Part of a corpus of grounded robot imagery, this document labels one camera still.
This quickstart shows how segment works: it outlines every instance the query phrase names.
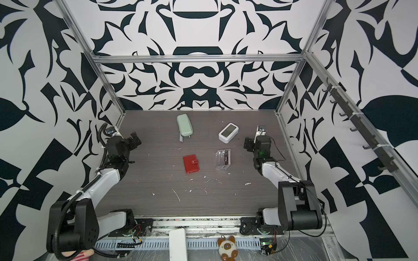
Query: red wallet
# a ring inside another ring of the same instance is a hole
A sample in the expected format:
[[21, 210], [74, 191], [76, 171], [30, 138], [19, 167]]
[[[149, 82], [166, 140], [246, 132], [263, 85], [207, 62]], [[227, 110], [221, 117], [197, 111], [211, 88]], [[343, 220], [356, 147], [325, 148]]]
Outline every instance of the red wallet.
[[199, 161], [196, 159], [195, 154], [184, 156], [183, 162], [187, 174], [199, 171]]

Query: wooden table surface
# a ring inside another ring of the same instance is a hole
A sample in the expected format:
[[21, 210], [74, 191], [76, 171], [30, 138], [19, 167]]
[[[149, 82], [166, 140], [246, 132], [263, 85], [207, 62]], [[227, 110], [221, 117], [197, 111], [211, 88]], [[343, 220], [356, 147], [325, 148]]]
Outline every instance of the wooden table surface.
[[[179, 142], [177, 115], [186, 113], [191, 137]], [[239, 127], [229, 144], [218, 138], [228, 124]], [[265, 125], [296, 175], [273, 110], [262, 111], [127, 111], [121, 133], [137, 133], [142, 144], [130, 153], [125, 177], [96, 208], [97, 215], [131, 208], [135, 215], [254, 215], [258, 208], [277, 206], [277, 189], [253, 167], [253, 154], [244, 148], [245, 137], [254, 138], [257, 125]], [[215, 171], [215, 153], [231, 149], [231, 167]], [[200, 171], [186, 174], [183, 156], [196, 154]], [[271, 154], [282, 159], [272, 143]]]

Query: patterned backdrop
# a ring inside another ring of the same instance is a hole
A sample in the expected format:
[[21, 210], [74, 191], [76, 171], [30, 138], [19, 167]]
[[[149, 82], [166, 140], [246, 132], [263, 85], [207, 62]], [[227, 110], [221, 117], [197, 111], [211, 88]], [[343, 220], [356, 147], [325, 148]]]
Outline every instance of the patterned backdrop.
[[102, 55], [294, 53], [324, 0], [68, 0]]
[[120, 116], [51, 0], [0, 1], [2, 260], [46, 252], [50, 206], [86, 185]]
[[[98, 55], [301, 53], [324, 0], [71, 0]], [[275, 109], [291, 62], [107, 64], [126, 109]]]
[[103, 70], [125, 109], [275, 109], [295, 62], [125, 63]]
[[[337, 0], [313, 48], [373, 125], [417, 172], [417, 1]], [[418, 209], [309, 65], [282, 116], [303, 174], [325, 202], [347, 257], [416, 260]]]

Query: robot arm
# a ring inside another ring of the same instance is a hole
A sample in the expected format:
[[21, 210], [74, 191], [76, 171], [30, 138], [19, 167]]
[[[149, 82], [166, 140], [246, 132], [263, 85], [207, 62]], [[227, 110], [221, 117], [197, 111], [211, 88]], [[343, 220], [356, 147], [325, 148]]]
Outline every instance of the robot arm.
[[104, 195], [125, 176], [128, 164], [133, 163], [129, 161], [130, 151], [141, 144], [135, 132], [124, 139], [115, 127], [105, 130], [105, 126], [103, 124], [98, 135], [103, 130], [110, 138], [105, 144], [99, 136], [104, 145], [104, 157], [96, 177], [75, 195], [55, 202], [50, 208], [46, 249], [55, 253], [59, 260], [72, 259], [62, 256], [61, 252], [91, 249], [98, 238], [134, 226], [131, 210], [117, 210], [100, 218], [94, 211]]
[[[270, 155], [271, 140], [263, 126], [257, 127], [255, 139], [245, 138], [244, 148], [254, 154], [254, 168], [278, 189], [278, 207], [265, 208], [266, 225], [282, 226], [286, 231], [322, 227], [321, 207], [313, 183], [300, 180], [283, 169]], [[304, 201], [297, 205], [295, 196]]]

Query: clear plastic box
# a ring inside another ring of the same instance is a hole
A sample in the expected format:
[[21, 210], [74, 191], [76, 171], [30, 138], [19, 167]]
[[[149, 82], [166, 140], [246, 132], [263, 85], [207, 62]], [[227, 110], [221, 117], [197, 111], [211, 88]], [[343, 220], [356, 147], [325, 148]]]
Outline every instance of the clear plastic box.
[[231, 166], [231, 150], [218, 150], [215, 154], [215, 170], [226, 170]]

